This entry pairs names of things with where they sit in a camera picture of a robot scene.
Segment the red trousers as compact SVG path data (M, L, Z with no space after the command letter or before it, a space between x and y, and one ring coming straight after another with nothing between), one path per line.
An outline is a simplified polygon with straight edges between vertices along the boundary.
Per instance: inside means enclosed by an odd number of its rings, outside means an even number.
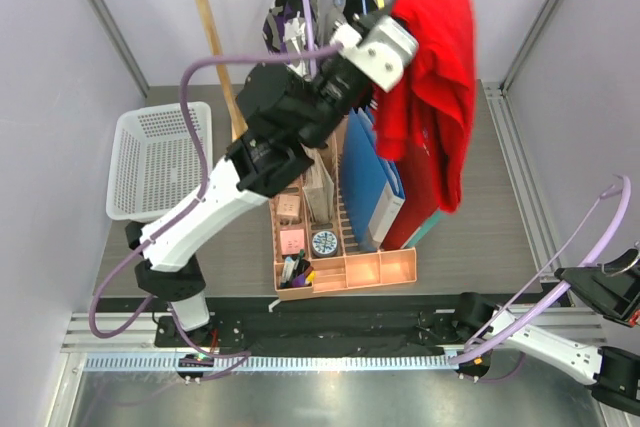
M390 92L376 90L376 151L398 161L411 146L425 147L439 208L453 213L463 198L475 120L472 0L395 0L391 15L417 40L418 49Z

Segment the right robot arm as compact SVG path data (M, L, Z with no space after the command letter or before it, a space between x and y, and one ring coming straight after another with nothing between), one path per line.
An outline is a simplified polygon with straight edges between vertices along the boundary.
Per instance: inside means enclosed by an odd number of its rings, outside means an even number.
M555 276L604 319L633 328L639 324L639 248L591 267L561 268ZM508 310L477 293L460 295L450 320L453 335L471 343L490 340L516 320ZM639 414L639 356L612 346L595 347L527 325L505 344L572 377L592 397L615 409Z

